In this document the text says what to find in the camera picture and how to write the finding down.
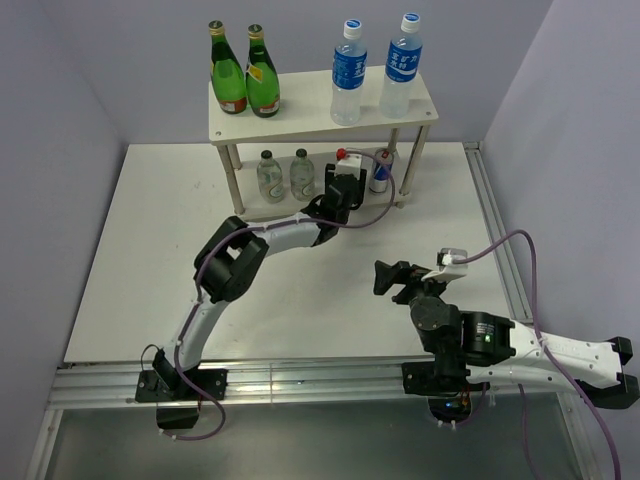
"plastic bottle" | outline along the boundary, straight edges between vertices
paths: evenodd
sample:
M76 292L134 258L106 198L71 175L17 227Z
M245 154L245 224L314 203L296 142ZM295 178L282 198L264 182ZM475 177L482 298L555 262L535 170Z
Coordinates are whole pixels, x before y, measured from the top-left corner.
M316 195L315 172L313 163L307 157L304 148L296 150L296 158L289 171L291 193L301 202L309 202Z
M402 118L409 112L411 88L422 52L422 39L418 35L420 15L406 13L400 29L400 34L393 37L389 44L380 96L380 112L389 118Z
M360 20L347 20L344 39L333 54L331 118L338 125L353 125L360 120L360 97L367 64L367 48L361 36Z
M257 169L260 194L267 203L278 203L284 198L282 168L273 158L271 150L263 150L260 156L262 160Z

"white table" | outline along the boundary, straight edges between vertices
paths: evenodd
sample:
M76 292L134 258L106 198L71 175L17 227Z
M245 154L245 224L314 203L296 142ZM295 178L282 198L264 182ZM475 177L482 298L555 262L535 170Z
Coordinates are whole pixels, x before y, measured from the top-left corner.
M246 144L239 149L253 158L271 147L281 148ZM410 149L409 143L398 144L404 157ZM377 211L354 212L350 222ZM195 255L232 214L225 174L211 145L129 147L65 361L136 361L148 343L167 343L194 298ZM462 145L427 143L403 209L393 208L366 230L341 231L323 246L267 259L249 292L225 311L204 356L421 354L407 307L392 303L392 292L373 295L374 262L407 260L433 268L442 247L472 254L488 244ZM443 299L461 309L509 316L492 257L476 262Z

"soda can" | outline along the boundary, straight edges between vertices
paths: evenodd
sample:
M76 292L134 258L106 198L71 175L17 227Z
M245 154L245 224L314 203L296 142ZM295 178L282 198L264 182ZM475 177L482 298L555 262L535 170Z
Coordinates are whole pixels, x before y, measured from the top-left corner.
M390 172L393 160L395 159L395 154L388 152L386 148L379 148L376 150L374 155L386 165ZM382 168L380 163L373 162L371 176L369 177L369 190L373 193L386 192L389 187L389 172Z

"cable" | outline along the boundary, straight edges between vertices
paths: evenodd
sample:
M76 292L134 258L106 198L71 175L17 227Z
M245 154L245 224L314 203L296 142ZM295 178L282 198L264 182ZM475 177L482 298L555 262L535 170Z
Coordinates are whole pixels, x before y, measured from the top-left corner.
M144 347L144 350L142 351L142 355L140 355L140 370L143 372L144 372L144 363L143 363L144 354L147 353L147 350L149 350L151 347L155 348L157 352L160 351L160 347L157 346L155 343L150 343L149 345Z
M355 153L355 154L359 154L359 155L362 155L362 156L365 156L365 157L369 157L369 158L373 159L375 162L380 163L378 161L378 159L373 154L365 152L365 151L362 151L362 150L347 149L347 153ZM209 400L210 402L212 402L216 406L216 408L220 411L220 416L221 416L220 422L218 423L216 428L214 428L211 432L206 433L204 435L193 435L193 436L176 435L176 434L173 434L171 432L167 432L167 431L163 430L162 433L164 435L166 435L168 437L171 437L174 440L182 440L182 441L205 440L207 438L213 437L220 430L222 430L222 427L224 426L224 424L225 424L225 422L227 420L227 413L226 413L224 407L222 406L222 404L218 400L216 400L212 395L210 395L208 392L206 392L202 388L198 387L195 383L193 383L185 375L184 370L182 369L182 366L180 365L180 353L179 353L180 343L182 342L182 340L184 339L185 335L189 331L189 327L191 326L191 323L193 322L193 319L196 316L198 308L200 307L200 305L202 305L203 298L204 298L204 296L202 294L202 277L204 276L204 272L206 270L206 266L209 264L211 259L213 257L215 257L218 254L218 252L226 244L228 244L231 240L233 240L234 238L236 238L236 237L238 237L240 235L244 235L245 233L248 233L248 232L264 231L265 228L267 230L273 230L273 229L276 229L276 228L283 228L283 227L288 227L290 225L295 225L296 223L316 223L316 224L322 224L322 225L329 225L329 226L337 227L337 228L366 228L366 227L369 227L369 226L373 225L374 223L376 223L380 219L382 219L382 217L384 217L387 214L387 212L389 212L389 210L393 206L393 202L395 201L395 196L396 196L396 183L395 183L395 180L393 178L393 175L391 174L391 170L388 168L389 165L381 164L381 166L389 174L389 183L391 184L391 197L389 198L389 203L385 206L384 210L378 216L374 217L372 220L369 220L369 221L367 221L365 223L357 224L357 225L346 225L346 224L342 224L342 223L338 223L338 222L331 222L329 220L323 220L323 219L318 219L318 218L303 218L301 220L297 220L297 219L294 219L294 220L283 220L282 222L272 223L270 225L267 225L266 227L264 227L264 226L253 226L253 227L245 227L245 228L241 228L239 230L236 230L235 232L232 232L229 235L227 235L225 238L223 238L220 241L220 243L218 243L215 247L213 247L213 249L211 249L211 251L207 254L207 256L202 261L202 264L200 265L200 268L198 269L198 272L196 274L195 284L196 284L196 292L197 292L197 301L194 304L194 306L191 309L191 311L189 312L187 320L185 321L185 323L184 323L184 325L182 327L182 330L180 331L180 334L178 335L178 343L176 345L176 348L173 351L173 360L174 360L175 369L178 372L178 375L180 375L180 378L182 378L182 380L189 387L191 387L192 390L194 390L196 393L200 394L203 398L205 398L205 399Z
M541 480L542 477L531 459L531 451L529 450L527 396L524 393L524 387L521 383L518 384L518 388L520 389L520 396L522 397L522 450L524 450L524 457L527 459L529 470L533 473L534 478L536 480Z
M466 263L475 262L476 260L479 260L480 258L493 252L496 248L498 248L500 245L502 245L504 242L509 240L511 237L514 237L515 235L522 235L527 240L527 243L529 244L529 251L531 254L531 317L532 317L531 320L533 322L533 331L536 334L536 338L538 339L538 342L540 342L540 344L542 345L542 349L544 353L547 355L547 357L549 358L549 361L551 361L551 363L558 369L558 371L562 373L562 375L564 375L564 377L569 381L569 383L573 386L573 388L578 393L578 395L580 395L580 397L582 398L582 400L587 405L587 407L593 414L594 418L598 422L598 425L600 426L600 429L602 430L602 433L604 434L604 437L607 440L609 451L611 452L611 460L613 461L614 478L615 480L621 480L622 472L620 468L620 457L618 455L618 449L616 448L616 444L613 439L613 435L611 435L611 431L609 430L609 427L607 427L607 424L605 423L604 419L600 415L600 412L598 412L598 410L596 409L595 405L593 405L593 402L589 399L589 397L584 392L584 390L582 390L580 385L578 385L578 382L576 382L573 379L573 377L567 371L567 369L562 366L562 364L556 359L556 357L553 356L549 348L544 343L544 339L542 338L542 331L540 330L540 321L538 318L538 258L536 254L536 248L535 248L535 245L533 244L533 239L531 238L531 235L529 235L527 231L522 229L514 230L506 234L504 237L500 238L499 240L497 240L495 243L493 243L492 245L490 245L480 253L463 260L453 260L453 263L457 265L464 265Z
M469 416L465 420L462 420L461 422L456 422L456 427L460 427L462 425L467 425L467 424L471 423L471 421L476 417L478 412L480 410L482 410L482 406L484 405L484 399L486 397L486 394L487 394L487 384L483 383L482 384L482 395L480 395L480 400L478 400L478 406L476 407L475 410L471 410L471 413L469 414Z

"small glass bottle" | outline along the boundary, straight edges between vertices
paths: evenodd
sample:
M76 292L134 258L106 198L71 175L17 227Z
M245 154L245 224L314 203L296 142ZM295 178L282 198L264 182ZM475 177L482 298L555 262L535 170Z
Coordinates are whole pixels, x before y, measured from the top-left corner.
M304 148L296 150L296 158L291 163L289 177L291 178L291 193L296 200L309 202L315 197L315 171Z
M278 203L284 198L282 168L273 158L271 150L263 150L260 156L262 160L257 169L260 194L267 203Z

